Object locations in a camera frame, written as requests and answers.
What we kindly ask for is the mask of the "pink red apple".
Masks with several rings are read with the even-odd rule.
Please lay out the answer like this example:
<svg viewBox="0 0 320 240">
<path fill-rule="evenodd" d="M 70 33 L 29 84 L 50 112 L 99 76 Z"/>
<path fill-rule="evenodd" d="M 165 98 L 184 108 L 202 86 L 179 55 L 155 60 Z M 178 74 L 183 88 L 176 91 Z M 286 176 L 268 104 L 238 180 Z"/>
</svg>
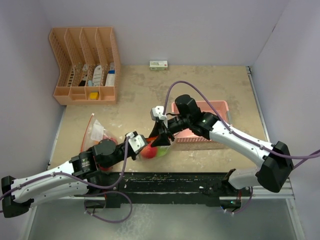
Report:
<svg viewBox="0 0 320 240">
<path fill-rule="evenodd" d="M 103 139 L 103 140 L 111 140 L 111 141 L 113 141 L 116 145 L 118 144 L 117 139 L 114 138 L 114 137 L 112 137 L 112 136 L 109 136 L 109 135 L 104 135 L 102 139 Z"/>
</svg>

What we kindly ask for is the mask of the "large red apple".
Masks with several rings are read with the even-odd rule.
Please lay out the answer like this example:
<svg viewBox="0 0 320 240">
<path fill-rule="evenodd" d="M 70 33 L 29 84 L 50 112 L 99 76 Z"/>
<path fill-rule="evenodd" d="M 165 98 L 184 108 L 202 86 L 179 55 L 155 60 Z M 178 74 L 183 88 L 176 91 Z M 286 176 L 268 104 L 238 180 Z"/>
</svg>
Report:
<svg viewBox="0 0 320 240">
<path fill-rule="evenodd" d="M 142 151 L 140 152 L 140 155 L 145 159 L 152 159 L 157 156 L 157 151 L 158 151 L 157 147 L 152 147 L 150 145 L 147 145 L 142 149 Z"/>
</svg>

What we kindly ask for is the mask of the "clear zip bag orange zipper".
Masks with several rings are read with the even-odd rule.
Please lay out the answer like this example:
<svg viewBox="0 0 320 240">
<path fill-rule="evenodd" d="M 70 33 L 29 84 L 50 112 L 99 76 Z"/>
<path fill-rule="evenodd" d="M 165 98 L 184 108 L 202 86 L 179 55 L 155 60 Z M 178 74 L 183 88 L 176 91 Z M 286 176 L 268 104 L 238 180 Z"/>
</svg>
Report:
<svg viewBox="0 0 320 240">
<path fill-rule="evenodd" d="M 109 130 L 98 121 L 95 114 L 92 113 L 84 132 L 83 140 L 80 147 L 80 152 L 87 151 L 93 145 L 97 145 L 103 136 L 108 135 L 116 138 Z"/>
</svg>

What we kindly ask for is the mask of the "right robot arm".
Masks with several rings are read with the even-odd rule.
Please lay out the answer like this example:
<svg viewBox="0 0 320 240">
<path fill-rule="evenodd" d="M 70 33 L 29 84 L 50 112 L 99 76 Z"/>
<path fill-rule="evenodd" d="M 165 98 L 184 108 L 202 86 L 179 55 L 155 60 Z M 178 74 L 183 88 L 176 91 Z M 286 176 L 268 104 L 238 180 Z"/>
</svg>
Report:
<svg viewBox="0 0 320 240">
<path fill-rule="evenodd" d="M 294 166 L 288 146 L 254 138 L 220 119 L 217 114 L 201 111 L 196 101 L 188 94 L 176 98 L 178 114 L 168 119 L 163 106 L 151 109 L 155 122 L 150 133 L 152 147 L 170 146 L 174 135 L 186 129 L 207 140 L 218 142 L 242 154 L 254 164 L 254 168 L 232 169 L 224 177 L 222 190 L 228 196 L 235 195 L 244 187 L 262 186 L 278 193 Z"/>
</svg>

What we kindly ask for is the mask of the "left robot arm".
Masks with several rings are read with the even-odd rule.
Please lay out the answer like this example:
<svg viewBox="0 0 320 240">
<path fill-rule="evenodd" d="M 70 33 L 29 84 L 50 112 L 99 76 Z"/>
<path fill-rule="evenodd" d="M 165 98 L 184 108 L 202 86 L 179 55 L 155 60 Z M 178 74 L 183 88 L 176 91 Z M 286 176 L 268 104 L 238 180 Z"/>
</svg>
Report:
<svg viewBox="0 0 320 240">
<path fill-rule="evenodd" d="M 53 169 L 25 178 L 3 177 L 0 212 L 5 218 L 13 218 L 27 213 L 32 207 L 66 196 L 117 193 L 124 172 L 110 184 L 99 180 L 102 170 L 119 162 L 125 163 L 128 158 L 135 160 L 146 145 L 135 138 L 126 138 L 121 144 L 103 139 Z"/>
</svg>

